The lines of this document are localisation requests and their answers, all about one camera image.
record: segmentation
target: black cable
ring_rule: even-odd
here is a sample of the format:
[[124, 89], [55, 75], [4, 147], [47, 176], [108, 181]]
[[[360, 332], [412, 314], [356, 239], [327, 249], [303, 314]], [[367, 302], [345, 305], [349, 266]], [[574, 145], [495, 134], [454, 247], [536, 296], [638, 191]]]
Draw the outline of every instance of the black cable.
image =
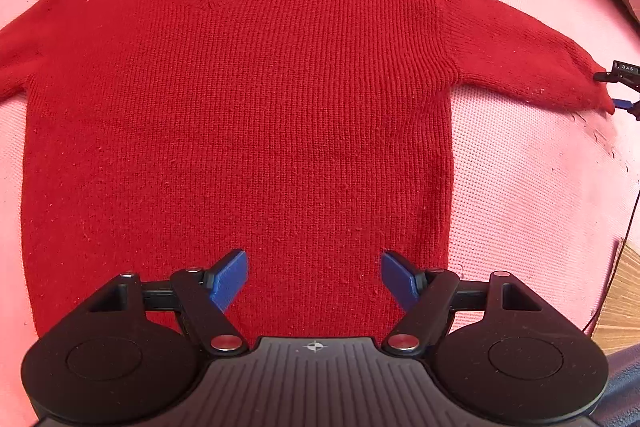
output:
[[622, 245], [620, 246], [620, 251], [618, 252], [618, 255], [616, 256], [616, 261], [615, 261], [615, 263], [613, 265], [613, 270], [611, 270], [610, 275], [609, 275], [609, 280], [607, 282], [607, 290], [604, 292], [604, 295], [602, 296], [602, 301], [600, 302], [600, 305], [598, 306], [598, 309], [595, 311], [595, 313], [593, 315], [591, 315], [591, 318], [589, 319], [589, 322], [587, 322], [587, 325], [582, 328], [582, 333], [584, 333], [587, 330], [587, 328], [589, 326], [591, 326], [591, 323], [598, 316], [600, 316], [600, 312], [602, 311], [602, 307], [604, 306], [604, 301], [607, 298], [607, 295], [609, 295], [609, 290], [611, 289], [611, 285], [613, 284], [613, 277], [615, 277], [616, 270], [618, 270], [618, 265], [620, 264], [620, 258], [622, 257], [622, 252], [625, 250], [626, 240], [629, 238], [629, 232], [631, 231], [631, 225], [634, 222], [634, 216], [636, 215], [636, 208], [638, 207], [638, 201], [639, 200], [640, 200], [640, 190], [638, 190], [638, 196], [636, 197], [636, 203], [634, 204], [634, 209], [631, 211], [631, 219], [629, 219], [629, 224], [626, 227], [625, 238], [622, 240]]

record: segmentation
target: knitted sweater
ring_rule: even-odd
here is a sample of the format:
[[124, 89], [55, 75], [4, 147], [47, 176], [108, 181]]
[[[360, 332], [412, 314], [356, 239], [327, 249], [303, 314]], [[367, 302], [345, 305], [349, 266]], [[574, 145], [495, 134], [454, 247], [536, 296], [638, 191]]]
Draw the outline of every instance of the knitted sweater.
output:
[[450, 88], [612, 112], [601, 70], [496, 0], [41, 0], [0, 32], [36, 329], [239, 247], [248, 338], [383, 336], [381, 251], [447, 264]]

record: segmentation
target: wooden floor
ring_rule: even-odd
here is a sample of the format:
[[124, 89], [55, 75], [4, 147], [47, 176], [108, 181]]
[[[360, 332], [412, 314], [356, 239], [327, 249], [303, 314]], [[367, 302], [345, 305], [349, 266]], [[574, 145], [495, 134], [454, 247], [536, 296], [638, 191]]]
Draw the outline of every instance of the wooden floor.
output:
[[640, 343], [640, 255], [629, 245], [591, 338], [606, 355]]

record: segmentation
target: pink foam mat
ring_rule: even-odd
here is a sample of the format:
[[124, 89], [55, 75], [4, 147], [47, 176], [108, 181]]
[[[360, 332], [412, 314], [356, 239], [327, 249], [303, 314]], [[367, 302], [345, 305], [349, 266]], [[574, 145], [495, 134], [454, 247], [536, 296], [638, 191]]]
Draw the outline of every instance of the pink foam mat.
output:
[[[36, 1], [0, 0], [0, 26]], [[614, 58], [640, 62], [640, 39], [614, 0], [502, 1], [574, 38], [604, 67]], [[625, 87], [610, 93], [635, 100]], [[583, 326], [638, 189], [638, 124], [624, 113], [553, 113], [468, 86], [452, 105], [450, 268], [479, 280], [512, 271]], [[20, 359], [35, 340], [20, 259], [24, 115], [23, 98], [0, 104], [0, 319], [12, 332], [0, 335], [0, 425], [14, 426], [34, 420], [19, 381]], [[639, 225], [631, 238], [640, 243]]]

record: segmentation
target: sweater sleeve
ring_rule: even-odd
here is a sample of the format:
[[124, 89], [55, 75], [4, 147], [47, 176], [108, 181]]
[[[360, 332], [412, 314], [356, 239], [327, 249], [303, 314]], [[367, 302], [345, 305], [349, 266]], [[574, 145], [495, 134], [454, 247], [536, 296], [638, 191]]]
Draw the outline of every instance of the sweater sleeve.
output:
[[0, 29], [0, 101], [26, 90], [42, 61], [50, 0], [33, 7]]
[[604, 71], [570, 38], [497, 0], [435, 0], [457, 83], [476, 84], [554, 110], [613, 102], [593, 73]]

